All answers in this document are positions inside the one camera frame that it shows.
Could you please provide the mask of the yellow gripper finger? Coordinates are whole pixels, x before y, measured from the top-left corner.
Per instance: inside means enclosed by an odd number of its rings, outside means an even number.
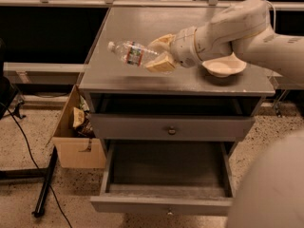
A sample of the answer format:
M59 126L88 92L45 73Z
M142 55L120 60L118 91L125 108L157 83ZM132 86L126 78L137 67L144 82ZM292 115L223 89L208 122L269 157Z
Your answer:
M171 72L177 67L173 56L168 52L163 52L154 60L149 61L144 67L150 72Z
M172 41L175 39L174 34L166 34L152 41L148 47L158 52L169 51Z

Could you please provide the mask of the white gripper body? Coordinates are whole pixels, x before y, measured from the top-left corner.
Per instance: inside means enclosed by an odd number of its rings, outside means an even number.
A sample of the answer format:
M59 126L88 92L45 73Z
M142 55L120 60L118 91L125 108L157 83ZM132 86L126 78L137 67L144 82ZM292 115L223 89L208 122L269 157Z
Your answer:
M202 63L195 48L195 27L180 30L170 44L173 58L185 68L195 67Z

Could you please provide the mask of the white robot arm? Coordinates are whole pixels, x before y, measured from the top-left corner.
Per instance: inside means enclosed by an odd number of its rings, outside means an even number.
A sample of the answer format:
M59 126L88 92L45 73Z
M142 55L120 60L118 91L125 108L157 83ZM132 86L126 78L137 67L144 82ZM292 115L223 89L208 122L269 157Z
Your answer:
M183 67L235 54L297 83L304 80L303 39L274 32L265 0L245 0L201 27L150 44ZM256 159L229 209L227 228L304 228L304 132L295 131Z

